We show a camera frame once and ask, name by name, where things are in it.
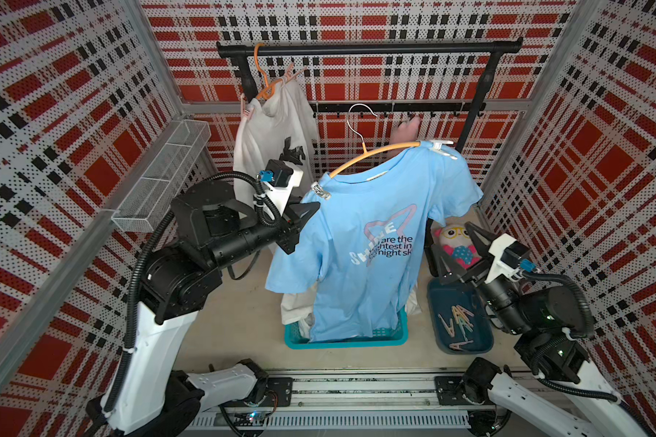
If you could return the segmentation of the pink pig plush toy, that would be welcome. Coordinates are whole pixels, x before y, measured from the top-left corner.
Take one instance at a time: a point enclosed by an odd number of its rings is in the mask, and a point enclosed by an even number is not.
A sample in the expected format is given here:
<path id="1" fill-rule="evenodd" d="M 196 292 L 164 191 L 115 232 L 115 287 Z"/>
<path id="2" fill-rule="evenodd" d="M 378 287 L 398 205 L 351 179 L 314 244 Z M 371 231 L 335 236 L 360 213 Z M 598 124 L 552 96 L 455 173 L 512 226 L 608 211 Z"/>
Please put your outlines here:
<path id="1" fill-rule="evenodd" d="M 401 123 L 391 134 L 388 142 L 389 145 L 415 142 L 418 140 L 421 119 L 413 117 L 410 120 Z"/>

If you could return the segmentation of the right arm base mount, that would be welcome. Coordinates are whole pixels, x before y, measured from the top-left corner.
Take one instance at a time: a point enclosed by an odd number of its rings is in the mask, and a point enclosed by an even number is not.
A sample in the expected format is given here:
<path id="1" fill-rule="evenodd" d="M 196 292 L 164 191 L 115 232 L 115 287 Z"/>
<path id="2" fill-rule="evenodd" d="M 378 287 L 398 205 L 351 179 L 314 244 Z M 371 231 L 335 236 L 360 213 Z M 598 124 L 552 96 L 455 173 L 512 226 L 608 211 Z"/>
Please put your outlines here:
<path id="1" fill-rule="evenodd" d="M 440 406 L 492 406 L 486 390 L 475 382 L 463 382 L 461 376 L 435 377 L 435 392 Z"/>

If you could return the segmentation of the white clothespin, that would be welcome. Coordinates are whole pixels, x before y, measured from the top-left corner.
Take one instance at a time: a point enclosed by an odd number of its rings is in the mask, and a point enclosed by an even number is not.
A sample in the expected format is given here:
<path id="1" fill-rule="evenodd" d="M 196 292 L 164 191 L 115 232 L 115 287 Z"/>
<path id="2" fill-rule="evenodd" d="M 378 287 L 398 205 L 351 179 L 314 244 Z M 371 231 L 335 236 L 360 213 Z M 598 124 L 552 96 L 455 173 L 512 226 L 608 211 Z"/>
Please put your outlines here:
<path id="1" fill-rule="evenodd" d="M 311 190 L 320 198 L 324 200 L 329 200 L 331 198 L 331 193 L 326 191 L 318 182 L 313 182 L 311 185 Z"/>
<path id="2" fill-rule="evenodd" d="M 426 142 L 426 147 L 432 152 L 450 158 L 451 160 L 458 160 L 460 155 L 452 146 L 453 142 L 448 140 L 432 140 Z"/>

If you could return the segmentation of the dark teal clothespin bin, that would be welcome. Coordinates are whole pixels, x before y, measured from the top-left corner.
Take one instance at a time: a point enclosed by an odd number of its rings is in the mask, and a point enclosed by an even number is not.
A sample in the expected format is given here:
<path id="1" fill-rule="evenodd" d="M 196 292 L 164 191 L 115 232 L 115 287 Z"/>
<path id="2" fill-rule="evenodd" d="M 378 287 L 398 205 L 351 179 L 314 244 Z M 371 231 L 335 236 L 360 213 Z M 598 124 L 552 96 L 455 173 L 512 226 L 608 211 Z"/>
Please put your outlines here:
<path id="1" fill-rule="evenodd" d="M 426 298 L 437 347 L 443 353 L 479 355 L 493 348 L 492 325 L 470 285 L 443 285 L 433 279 L 428 283 Z"/>

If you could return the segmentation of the pink clothespin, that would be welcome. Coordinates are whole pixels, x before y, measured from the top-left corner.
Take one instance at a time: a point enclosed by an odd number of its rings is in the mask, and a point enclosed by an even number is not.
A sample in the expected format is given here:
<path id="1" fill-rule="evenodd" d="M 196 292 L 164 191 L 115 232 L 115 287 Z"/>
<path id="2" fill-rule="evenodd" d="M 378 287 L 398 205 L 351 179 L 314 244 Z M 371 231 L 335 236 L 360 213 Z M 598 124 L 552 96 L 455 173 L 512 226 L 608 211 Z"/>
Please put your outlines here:
<path id="1" fill-rule="evenodd" d="M 291 63 L 287 67 L 282 79 L 284 80 L 284 83 L 286 84 L 290 83 L 291 81 L 297 79 L 299 76 L 302 76 L 305 71 L 306 71 L 305 67 L 296 69 L 294 63 Z"/>
<path id="2" fill-rule="evenodd" d="M 250 120 L 251 117 L 253 116 L 254 108 L 250 105 L 244 94 L 241 94 L 240 103 L 241 103 L 242 119 L 246 121 Z"/>

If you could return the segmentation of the orange plastic hanger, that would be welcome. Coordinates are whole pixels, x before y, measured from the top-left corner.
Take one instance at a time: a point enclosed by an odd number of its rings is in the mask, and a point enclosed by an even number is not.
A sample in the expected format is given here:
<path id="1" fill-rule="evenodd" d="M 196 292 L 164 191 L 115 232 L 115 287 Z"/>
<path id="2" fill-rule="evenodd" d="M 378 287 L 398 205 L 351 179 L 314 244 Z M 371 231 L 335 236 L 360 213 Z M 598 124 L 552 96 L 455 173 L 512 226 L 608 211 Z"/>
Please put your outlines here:
<path id="1" fill-rule="evenodd" d="M 260 63 L 260 48 L 263 47 L 263 43 L 258 43 L 254 46 L 253 49 L 253 61 L 257 71 L 260 73 L 262 78 L 263 88 L 260 90 L 255 97 L 258 101 L 267 101 L 277 94 L 277 92 L 285 86 L 284 78 L 275 78 L 271 79 L 269 73 L 261 66 Z"/>

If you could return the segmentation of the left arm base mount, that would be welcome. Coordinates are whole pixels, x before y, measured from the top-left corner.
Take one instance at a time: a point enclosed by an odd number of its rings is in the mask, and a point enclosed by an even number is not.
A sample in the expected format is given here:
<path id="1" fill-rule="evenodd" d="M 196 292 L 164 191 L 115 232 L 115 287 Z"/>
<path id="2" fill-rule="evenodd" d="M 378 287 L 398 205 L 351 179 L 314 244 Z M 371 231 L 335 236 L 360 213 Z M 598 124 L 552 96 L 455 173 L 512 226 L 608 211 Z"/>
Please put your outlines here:
<path id="1" fill-rule="evenodd" d="M 288 407 L 291 404 L 293 378 L 269 377 L 257 382 L 244 399 L 226 402 L 224 407 Z"/>

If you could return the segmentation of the wooden hanger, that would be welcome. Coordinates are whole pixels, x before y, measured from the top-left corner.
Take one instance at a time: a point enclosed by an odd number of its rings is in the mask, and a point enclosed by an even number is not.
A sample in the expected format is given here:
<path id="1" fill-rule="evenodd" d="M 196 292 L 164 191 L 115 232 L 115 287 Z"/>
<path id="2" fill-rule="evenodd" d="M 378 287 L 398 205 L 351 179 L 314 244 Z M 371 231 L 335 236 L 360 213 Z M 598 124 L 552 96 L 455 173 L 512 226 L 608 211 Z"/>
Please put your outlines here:
<path id="1" fill-rule="evenodd" d="M 355 103 L 355 104 L 351 105 L 351 107 L 349 107 L 349 109 L 347 111 L 347 116 L 346 116 L 346 121 L 345 121 L 346 125 L 347 125 L 348 129 L 350 131 L 352 131 L 355 134 L 355 136 L 357 136 L 357 138 L 360 139 L 360 144 L 361 144 L 363 153 L 361 155 L 355 157 L 355 158 L 352 158 L 351 160 L 344 163 L 343 165 L 341 165 L 340 167 L 338 167 L 334 171 L 330 172 L 329 173 L 330 178 L 335 178 L 336 176 L 338 176 L 339 174 L 344 172 L 346 169 L 349 169 L 350 167 L 353 167 L 355 164 L 358 164 L 358 163 L 366 160 L 367 158 L 371 158 L 372 156 L 383 154 L 383 153 L 390 152 L 390 151 L 393 151 L 393 150 L 414 149 L 415 147 L 420 147 L 421 146 L 420 141 L 410 141 L 410 142 L 390 144 L 390 145 L 387 145 L 387 146 L 384 146 L 384 147 L 378 147 L 377 149 L 368 149 L 368 147 L 366 145 L 366 141 L 364 140 L 364 136 L 357 129 L 355 129 L 353 127 L 353 125 L 351 123 L 351 120 L 350 120 L 353 110 L 357 109 L 358 107 L 362 107 L 362 109 L 366 109 L 368 111 L 368 113 L 371 114 L 372 116 L 374 116 L 375 118 L 376 118 L 376 114 L 375 114 L 375 111 L 373 111 L 373 109 L 371 109 L 371 107 L 369 107 L 365 103 Z"/>

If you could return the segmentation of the aluminium front rail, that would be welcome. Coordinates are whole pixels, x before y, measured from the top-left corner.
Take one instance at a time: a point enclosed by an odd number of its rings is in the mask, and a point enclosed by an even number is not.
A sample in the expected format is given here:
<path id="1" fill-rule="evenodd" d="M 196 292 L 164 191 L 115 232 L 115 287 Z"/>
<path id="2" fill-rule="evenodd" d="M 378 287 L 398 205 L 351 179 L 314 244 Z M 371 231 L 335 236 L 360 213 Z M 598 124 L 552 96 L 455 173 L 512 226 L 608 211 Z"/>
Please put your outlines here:
<path id="1" fill-rule="evenodd" d="M 507 413 L 555 436 L 590 436 L 590 424 L 530 391 L 529 379 L 504 378 L 481 402 L 464 394 L 458 373 L 313 373 L 272 379 L 262 404 L 205 407 L 190 431 L 233 431 L 251 436 L 308 430 L 468 430 L 490 435 Z"/>

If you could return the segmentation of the black clothes rack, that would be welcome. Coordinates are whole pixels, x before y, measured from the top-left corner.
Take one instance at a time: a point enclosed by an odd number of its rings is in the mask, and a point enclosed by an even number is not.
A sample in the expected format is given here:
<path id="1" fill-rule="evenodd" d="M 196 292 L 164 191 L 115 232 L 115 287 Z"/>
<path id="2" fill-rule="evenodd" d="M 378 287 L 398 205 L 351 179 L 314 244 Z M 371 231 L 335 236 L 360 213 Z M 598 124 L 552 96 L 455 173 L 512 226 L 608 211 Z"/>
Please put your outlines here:
<path id="1" fill-rule="evenodd" d="M 300 55 L 270 56 L 260 54 L 261 66 L 271 79 L 278 78 L 286 67 L 306 68 L 299 79 L 310 101 L 370 103 L 377 101 L 458 101 L 473 102 L 479 80 L 486 76 L 488 53 L 368 54 L 352 49 L 362 47 L 360 41 L 350 41 L 344 31 L 329 31 L 320 41 L 310 41 Z M 466 139 L 462 154 L 470 162 L 477 182 L 482 182 L 497 158 L 510 129 L 520 118 L 518 109 L 496 109 L 494 102 L 523 100 L 527 85 L 508 82 L 504 72 L 513 56 L 501 56 L 491 75 L 491 88 L 479 108 L 470 129 L 465 127 L 468 112 L 415 114 L 390 113 L 376 118 L 371 114 L 351 114 L 351 123 L 366 141 L 368 149 L 382 147 L 392 131 L 413 117 L 421 119 L 420 136 L 444 138 L 458 142 Z M 260 73 L 252 58 L 220 58 L 208 61 L 214 101 L 232 102 L 242 94 L 242 71 L 259 80 Z M 336 169 L 362 152 L 360 139 L 346 125 L 347 114 L 313 113 L 319 130 L 315 144 L 313 166 L 317 175 Z"/>

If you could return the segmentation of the white printed t-shirt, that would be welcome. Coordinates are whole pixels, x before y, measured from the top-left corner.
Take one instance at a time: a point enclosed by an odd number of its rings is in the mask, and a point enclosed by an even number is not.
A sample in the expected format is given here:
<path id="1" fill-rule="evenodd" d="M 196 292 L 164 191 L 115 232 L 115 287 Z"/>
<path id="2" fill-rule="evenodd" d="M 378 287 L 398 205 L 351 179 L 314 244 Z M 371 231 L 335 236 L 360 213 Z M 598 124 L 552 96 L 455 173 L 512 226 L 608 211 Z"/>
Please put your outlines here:
<path id="1" fill-rule="evenodd" d="M 315 324 L 313 304 L 315 303 L 317 289 L 311 287 L 309 291 L 300 294 L 286 294 L 282 296 L 281 319 L 282 324 L 290 325 L 297 322 L 301 336 L 311 342 L 310 331 Z M 407 316 L 419 315 L 422 311 L 417 301 L 417 286 L 413 287 L 406 301 L 404 309 Z"/>
<path id="2" fill-rule="evenodd" d="M 313 158 L 319 132 L 313 109 L 294 81 L 285 84 L 275 96 L 254 108 L 250 120 L 242 119 L 233 151 L 233 170 L 256 177 L 269 160 L 284 160 L 304 171 L 300 196 L 315 182 Z"/>

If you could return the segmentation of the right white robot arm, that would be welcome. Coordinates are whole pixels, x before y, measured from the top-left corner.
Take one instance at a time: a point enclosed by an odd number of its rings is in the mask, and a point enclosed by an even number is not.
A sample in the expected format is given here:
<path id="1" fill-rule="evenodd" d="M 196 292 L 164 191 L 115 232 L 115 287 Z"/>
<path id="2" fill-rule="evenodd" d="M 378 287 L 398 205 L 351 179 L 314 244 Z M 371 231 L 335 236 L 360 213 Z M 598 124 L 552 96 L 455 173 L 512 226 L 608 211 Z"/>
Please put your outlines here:
<path id="1" fill-rule="evenodd" d="M 425 255 L 433 277 L 426 296 L 437 346 L 472 357 L 460 378 L 435 379 L 437 397 L 443 405 L 468 404 L 470 433 L 497 433 L 507 423 L 496 413 L 504 408 L 554 436 L 654 435 L 584 349 L 594 320 L 573 280 L 541 273 L 527 246 L 470 222 L 428 229 Z M 535 380 L 563 393 L 576 414 L 532 393 L 506 367 L 485 358 L 494 330 L 516 337 L 515 351 Z"/>

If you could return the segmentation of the teal tray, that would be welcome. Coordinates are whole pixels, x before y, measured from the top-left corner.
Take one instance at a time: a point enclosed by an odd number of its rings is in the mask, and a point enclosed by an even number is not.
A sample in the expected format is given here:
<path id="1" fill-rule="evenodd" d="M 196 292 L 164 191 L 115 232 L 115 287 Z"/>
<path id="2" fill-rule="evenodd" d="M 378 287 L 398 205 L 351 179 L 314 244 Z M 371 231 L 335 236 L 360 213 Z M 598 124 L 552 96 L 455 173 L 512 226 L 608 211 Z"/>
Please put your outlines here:
<path id="1" fill-rule="evenodd" d="M 292 350 L 329 350 L 367 347 L 392 347 L 406 343 L 408 339 L 407 314 L 405 310 L 398 313 L 395 329 L 373 331 L 372 337 L 353 337 L 338 342 L 309 342 L 301 336 L 297 322 L 284 326 L 284 342 Z"/>

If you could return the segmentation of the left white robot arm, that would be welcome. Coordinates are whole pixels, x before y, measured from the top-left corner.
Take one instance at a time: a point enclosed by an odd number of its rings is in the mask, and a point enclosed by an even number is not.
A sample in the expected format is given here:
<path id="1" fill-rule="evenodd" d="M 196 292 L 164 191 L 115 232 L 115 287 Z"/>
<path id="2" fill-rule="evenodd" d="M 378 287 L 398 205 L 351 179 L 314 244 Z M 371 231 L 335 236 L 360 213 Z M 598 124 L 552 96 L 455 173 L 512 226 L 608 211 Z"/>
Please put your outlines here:
<path id="1" fill-rule="evenodd" d="M 88 435 L 176 436 L 210 408 L 241 402 L 277 407 L 268 374 L 251 360 L 207 373 L 177 371 L 180 346 L 240 260 L 256 262 L 271 245 L 292 253 L 317 213 L 293 191 L 294 165 L 273 160 L 255 176 L 224 172 L 180 193 L 138 256 L 129 281 L 120 364 L 106 393 L 87 404 Z"/>

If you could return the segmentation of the light blue cloth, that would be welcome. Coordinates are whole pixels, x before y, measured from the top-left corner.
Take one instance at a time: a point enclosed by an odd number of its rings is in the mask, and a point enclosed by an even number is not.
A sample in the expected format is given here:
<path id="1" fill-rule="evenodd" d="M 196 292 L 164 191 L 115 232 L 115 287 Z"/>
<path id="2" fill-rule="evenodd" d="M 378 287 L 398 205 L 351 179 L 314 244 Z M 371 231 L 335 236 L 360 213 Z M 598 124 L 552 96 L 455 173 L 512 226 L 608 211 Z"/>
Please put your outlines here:
<path id="1" fill-rule="evenodd" d="M 465 215 L 483 196 L 466 160 L 425 145 L 405 149 L 356 174 L 324 174 L 303 201 L 321 207 L 300 234 L 294 253 L 277 251 L 265 287 L 282 294 L 317 289 L 311 342 L 366 337 L 397 327 L 398 313 L 417 285 L 428 220 Z"/>

